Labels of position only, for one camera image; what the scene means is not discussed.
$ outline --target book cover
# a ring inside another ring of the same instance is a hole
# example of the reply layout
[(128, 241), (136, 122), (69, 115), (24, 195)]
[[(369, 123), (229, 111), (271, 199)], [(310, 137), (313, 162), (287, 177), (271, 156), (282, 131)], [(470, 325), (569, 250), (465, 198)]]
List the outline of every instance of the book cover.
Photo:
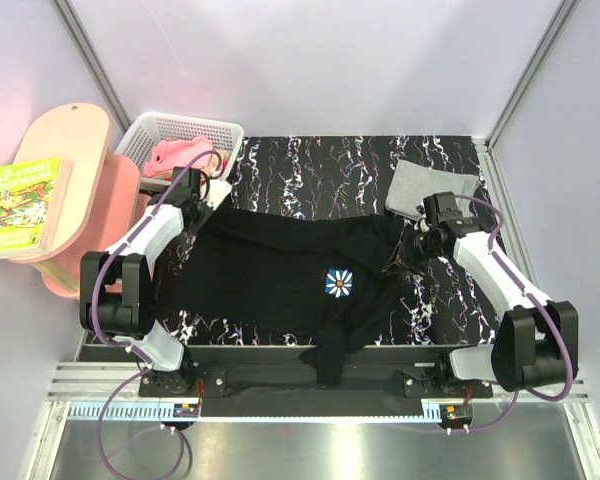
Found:
[(60, 165), (52, 157), (0, 167), (0, 258), (47, 253), (45, 222)]

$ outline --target white flower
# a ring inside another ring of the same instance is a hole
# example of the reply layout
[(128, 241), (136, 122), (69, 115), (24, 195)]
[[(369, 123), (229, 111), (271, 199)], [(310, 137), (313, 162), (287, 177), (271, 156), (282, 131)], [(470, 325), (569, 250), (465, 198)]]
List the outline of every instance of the white flower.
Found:
[(325, 292), (334, 295), (336, 298), (348, 296), (353, 286), (353, 273), (349, 270), (336, 270), (332, 268), (327, 273), (327, 284)]

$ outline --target book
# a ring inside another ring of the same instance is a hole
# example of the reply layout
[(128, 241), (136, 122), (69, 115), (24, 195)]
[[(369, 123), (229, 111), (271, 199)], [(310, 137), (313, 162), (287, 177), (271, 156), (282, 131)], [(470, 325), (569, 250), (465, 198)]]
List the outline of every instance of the book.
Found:
[(0, 167), (0, 259), (49, 253), (70, 176), (59, 157)]

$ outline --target pink cloth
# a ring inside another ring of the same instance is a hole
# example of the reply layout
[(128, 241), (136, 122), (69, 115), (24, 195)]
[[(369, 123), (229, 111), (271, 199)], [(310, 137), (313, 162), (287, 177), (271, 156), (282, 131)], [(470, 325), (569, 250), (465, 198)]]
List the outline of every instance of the pink cloth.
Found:
[[(151, 178), (171, 176), (174, 167), (185, 167), (196, 155), (208, 150), (213, 150), (213, 142), (207, 137), (196, 137), (191, 141), (167, 138), (153, 147), (151, 160), (144, 164), (142, 174)], [(205, 155), (191, 168), (205, 169), (211, 158), (212, 155)]]

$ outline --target black marble tabletop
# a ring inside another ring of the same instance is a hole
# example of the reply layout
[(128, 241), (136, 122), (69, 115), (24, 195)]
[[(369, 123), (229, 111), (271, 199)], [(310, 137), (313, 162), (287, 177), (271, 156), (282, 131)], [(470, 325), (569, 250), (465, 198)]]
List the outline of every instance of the black marble tabletop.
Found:
[[(244, 139), (232, 181), (238, 208), (307, 220), (384, 213), (396, 162), (480, 176), (475, 196), (488, 199), (470, 137), (252, 137)], [(483, 207), (472, 211), (493, 226)], [(222, 318), (168, 309), (173, 282), (194, 248), (183, 234), (156, 266), (159, 320), (190, 345), (305, 345), (310, 338), (261, 331)], [(499, 319), (485, 295), (453, 260), (431, 262), (404, 280), (400, 308), (377, 345), (477, 344), (493, 340)]]

